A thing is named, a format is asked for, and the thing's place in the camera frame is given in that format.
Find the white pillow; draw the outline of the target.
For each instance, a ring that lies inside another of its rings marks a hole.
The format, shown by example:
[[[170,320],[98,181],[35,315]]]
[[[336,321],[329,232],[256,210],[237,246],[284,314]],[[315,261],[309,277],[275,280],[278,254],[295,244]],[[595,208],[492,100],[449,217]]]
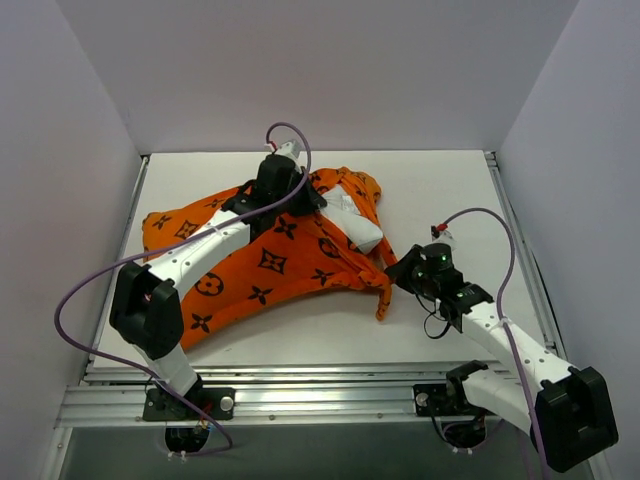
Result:
[[[341,185],[322,195],[326,206],[320,213],[334,224],[364,254],[370,254],[383,239],[382,230],[357,207]]]

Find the orange patterned pillowcase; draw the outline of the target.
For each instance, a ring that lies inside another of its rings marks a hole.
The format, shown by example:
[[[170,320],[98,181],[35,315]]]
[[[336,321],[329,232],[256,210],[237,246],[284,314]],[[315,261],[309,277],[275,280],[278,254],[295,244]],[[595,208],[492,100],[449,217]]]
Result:
[[[342,188],[361,216],[381,227],[376,203],[382,189],[374,177],[347,167],[323,168],[311,174],[311,181],[320,194]],[[144,251],[174,245],[194,234],[240,188],[180,209],[150,212],[141,227]],[[268,307],[322,291],[375,291],[379,296],[375,316],[382,321],[392,298],[392,282],[382,265],[391,266],[397,258],[384,233],[370,253],[365,253],[368,247],[356,246],[354,235],[343,233],[336,221],[320,213],[298,218],[279,215],[270,230],[192,285],[181,301],[181,346],[188,350]]]

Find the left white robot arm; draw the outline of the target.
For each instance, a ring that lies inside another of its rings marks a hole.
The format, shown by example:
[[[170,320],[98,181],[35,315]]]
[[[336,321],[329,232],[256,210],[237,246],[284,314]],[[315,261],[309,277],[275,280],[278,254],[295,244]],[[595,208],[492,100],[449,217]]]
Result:
[[[281,148],[267,155],[257,177],[180,245],[143,265],[130,261],[120,269],[109,323],[169,386],[165,405],[177,418],[194,417],[202,405],[202,395],[194,388],[199,376],[180,345],[181,301],[216,265],[269,230],[280,213],[292,209],[307,215],[325,205],[297,155]]]

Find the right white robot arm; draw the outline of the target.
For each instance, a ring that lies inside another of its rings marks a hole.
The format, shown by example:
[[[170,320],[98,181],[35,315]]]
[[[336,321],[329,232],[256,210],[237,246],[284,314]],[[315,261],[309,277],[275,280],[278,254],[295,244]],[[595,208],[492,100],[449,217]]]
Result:
[[[451,328],[514,376],[508,380],[477,360],[449,371],[443,391],[450,409],[464,413],[473,407],[499,416],[526,434],[559,473],[618,442],[604,377],[558,357],[502,316],[497,300],[454,267],[450,246],[415,245],[385,273],[401,289],[433,302]]]

